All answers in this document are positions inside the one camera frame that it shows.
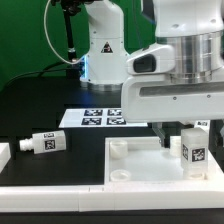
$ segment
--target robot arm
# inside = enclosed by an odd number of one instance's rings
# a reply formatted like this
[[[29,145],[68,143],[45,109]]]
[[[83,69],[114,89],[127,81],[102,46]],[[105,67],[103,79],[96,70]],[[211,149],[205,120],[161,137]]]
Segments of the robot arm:
[[[153,3],[156,43],[128,59],[132,77],[122,89],[124,118],[129,122],[222,119],[222,0]]]
[[[59,2],[59,0],[50,1],[53,5]],[[60,60],[73,66],[82,60],[85,62],[82,70],[83,75],[80,78],[83,87],[100,91],[120,90],[128,77],[124,66],[128,52],[124,48],[122,9],[109,0],[61,0],[60,4],[64,12],[67,30],[69,60],[74,63],[63,60],[49,43],[54,53]],[[88,14],[90,48],[87,54],[82,57],[82,60],[77,61],[74,54],[70,16],[80,12],[81,4],[85,4]]]

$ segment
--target black table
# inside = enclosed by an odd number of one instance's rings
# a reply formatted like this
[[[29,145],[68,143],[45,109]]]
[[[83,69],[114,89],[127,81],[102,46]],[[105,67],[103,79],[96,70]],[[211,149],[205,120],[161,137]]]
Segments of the black table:
[[[104,183],[106,137],[155,135],[148,127],[66,128],[67,150],[34,155],[20,152],[19,140],[59,130],[68,108],[119,108],[120,92],[94,92],[64,77],[23,78],[0,93],[0,142],[9,142],[12,158],[0,174],[0,186],[52,186]],[[173,135],[179,125],[169,125]],[[224,209],[118,211],[91,213],[10,213],[0,223],[224,223]]]

